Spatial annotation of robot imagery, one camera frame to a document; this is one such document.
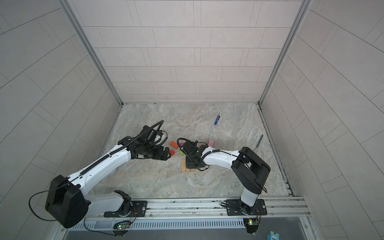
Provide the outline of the natural wood block 31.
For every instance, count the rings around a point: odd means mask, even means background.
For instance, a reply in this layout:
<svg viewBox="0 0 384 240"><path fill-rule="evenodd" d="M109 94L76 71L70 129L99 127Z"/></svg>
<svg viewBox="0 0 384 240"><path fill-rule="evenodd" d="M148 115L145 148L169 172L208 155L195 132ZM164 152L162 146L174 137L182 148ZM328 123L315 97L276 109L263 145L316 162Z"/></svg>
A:
<svg viewBox="0 0 384 240"><path fill-rule="evenodd" d="M186 160L185 159L182 159L181 160L181 172L186 172L187 171L187 167L186 167Z"/></svg>

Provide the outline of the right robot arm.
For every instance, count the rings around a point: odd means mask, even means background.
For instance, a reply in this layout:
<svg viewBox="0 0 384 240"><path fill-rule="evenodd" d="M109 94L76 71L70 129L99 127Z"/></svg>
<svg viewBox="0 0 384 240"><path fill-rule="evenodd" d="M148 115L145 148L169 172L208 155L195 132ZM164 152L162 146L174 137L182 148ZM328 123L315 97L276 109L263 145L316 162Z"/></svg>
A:
<svg viewBox="0 0 384 240"><path fill-rule="evenodd" d="M221 206L229 216L265 216L264 200L259 198L267 193L265 183L271 172L270 166L248 147L239 151L214 149L202 142L178 138L177 145L186 156L188 169L205 171L210 166L231 169L244 189L239 200L226 200Z"/></svg>

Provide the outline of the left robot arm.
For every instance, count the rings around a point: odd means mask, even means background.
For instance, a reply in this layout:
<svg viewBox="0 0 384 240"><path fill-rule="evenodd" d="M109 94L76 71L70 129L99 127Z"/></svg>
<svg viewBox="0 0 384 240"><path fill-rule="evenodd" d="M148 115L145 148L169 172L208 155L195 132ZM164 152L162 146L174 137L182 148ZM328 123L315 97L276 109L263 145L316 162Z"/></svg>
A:
<svg viewBox="0 0 384 240"><path fill-rule="evenodd" d="M104 214L106 217L135 216L131 197L124 191L91 195L90 191L107 175L130 160L167 161L171 157L163 147L168 135L161 130L163 121L144 126L135 137L127 136L106 154L83 169L51 181L45 210L63 227L71 228L85 217Z"/></svg>

